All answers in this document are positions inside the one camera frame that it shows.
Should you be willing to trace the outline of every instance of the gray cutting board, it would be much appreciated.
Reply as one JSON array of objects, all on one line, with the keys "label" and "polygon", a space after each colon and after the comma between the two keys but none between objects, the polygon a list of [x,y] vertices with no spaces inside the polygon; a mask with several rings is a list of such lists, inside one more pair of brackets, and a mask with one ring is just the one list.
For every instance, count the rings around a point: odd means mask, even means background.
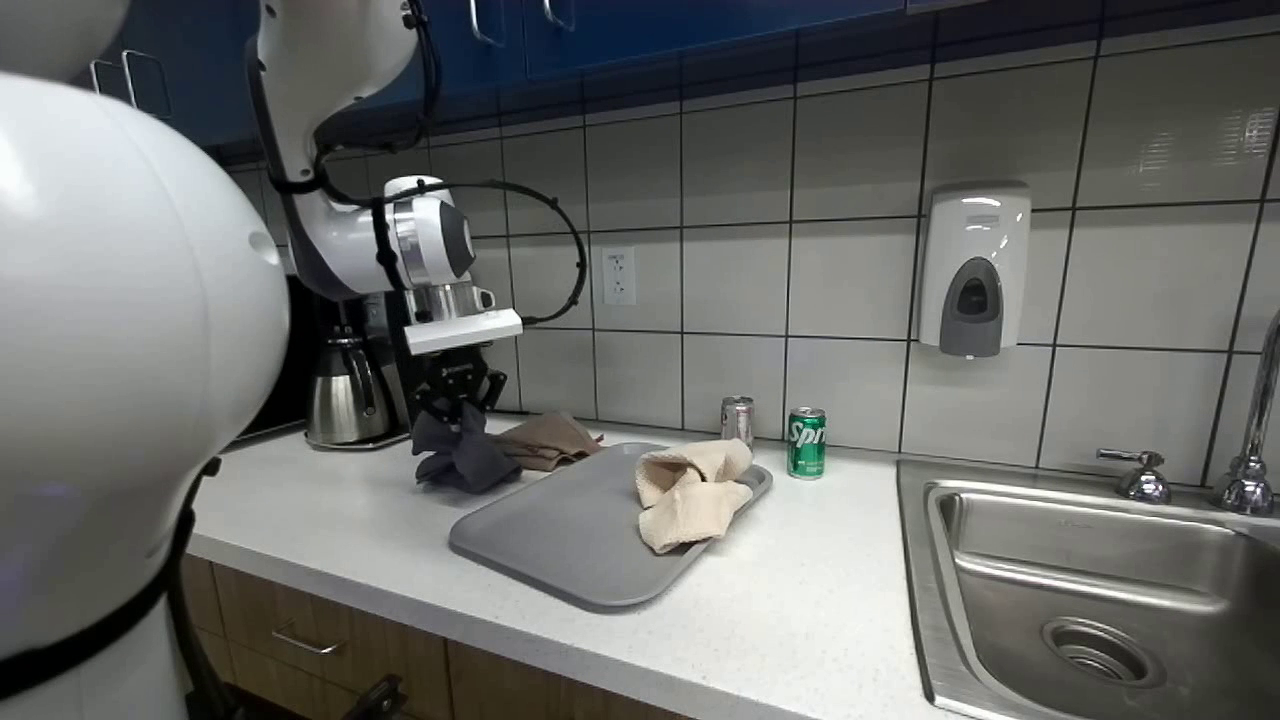
[{"label": "gray cutting board", "polygon": [[[634,470],[657,448],[619,445],[528,480],[454,521],[449,550],[592,613],[640,609],[708,553],[708,545],[693,545],[652,555],[640,541]],[[760,464],[740,480],[754,487],[750,505],[770,487]]]}]

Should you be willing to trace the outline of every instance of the wall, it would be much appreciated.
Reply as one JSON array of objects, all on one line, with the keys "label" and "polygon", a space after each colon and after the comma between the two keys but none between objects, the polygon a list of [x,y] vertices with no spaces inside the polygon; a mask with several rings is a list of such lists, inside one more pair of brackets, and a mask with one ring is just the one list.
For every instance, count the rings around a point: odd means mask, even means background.
[{"label": "wall", "polygon": [[[1280,309],[1276,76],[1280,24],[1245,22],[501,123],[334,175],[525,182],[589,230],[592,285],[609,254],[634,261],[634,306],[592,293],[491,348],[504,409],[717,430],[719,396],[746,392],[762,435],[823,405],[847,448],[1043,470],[1156,448],[1202,480],[1241,445]],[[911,344],[927,193],[969,182],[1035,201],[1029,316],[998,359]],[[521,196],[458,205],[475,277],[549,312],[572,280],[555,219]]]}]

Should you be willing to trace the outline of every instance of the kettle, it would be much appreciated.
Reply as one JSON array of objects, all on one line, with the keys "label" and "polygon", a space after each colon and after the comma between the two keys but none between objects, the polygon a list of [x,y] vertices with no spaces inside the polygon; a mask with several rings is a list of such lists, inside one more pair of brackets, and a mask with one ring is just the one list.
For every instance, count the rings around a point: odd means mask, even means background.
[{"label": "kettle", "polygon": [[370,344],[338,324],[316,363],[303,435],[319,452],[389,448],[406,435],[396,396],[403,396],[396,371],[376,363]]}]

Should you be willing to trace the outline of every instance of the electric outlet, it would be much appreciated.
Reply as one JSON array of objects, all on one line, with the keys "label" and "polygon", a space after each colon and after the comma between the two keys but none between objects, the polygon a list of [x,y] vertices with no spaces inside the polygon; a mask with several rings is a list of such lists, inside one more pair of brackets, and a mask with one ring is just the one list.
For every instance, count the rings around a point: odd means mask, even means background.
[{"label": "electric outlet", "polygon": [[634,254],[631,250],[609,250],[601,254],[601,293],[610,309],[634,306]]}]

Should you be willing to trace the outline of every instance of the cloth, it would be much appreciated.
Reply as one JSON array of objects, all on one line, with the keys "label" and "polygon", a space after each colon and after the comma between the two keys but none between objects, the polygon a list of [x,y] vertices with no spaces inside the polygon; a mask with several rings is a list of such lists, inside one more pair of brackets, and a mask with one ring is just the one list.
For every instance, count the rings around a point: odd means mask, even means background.
[{"label": "cloth", "polygon": [[417,464],[417,480],[430,487],[491,491],[521,475],[521,464],[485,435],[479,409],[462,409],[454,425],[430,413],[417,416],[413,457],[430,452]]},{"label": "cloth", "polygon": [[494,445],[533,472],[574,464],[601,448],[601,439],[567,413],[533,416],[494,435]]},{"label": "cloth", "polygon": [[665,555],[725,537],[732,517],[750,502],[750,487],[737,483],[746,470],[750,448],[740,439],[642,457],[634,470],[642,545]]}]

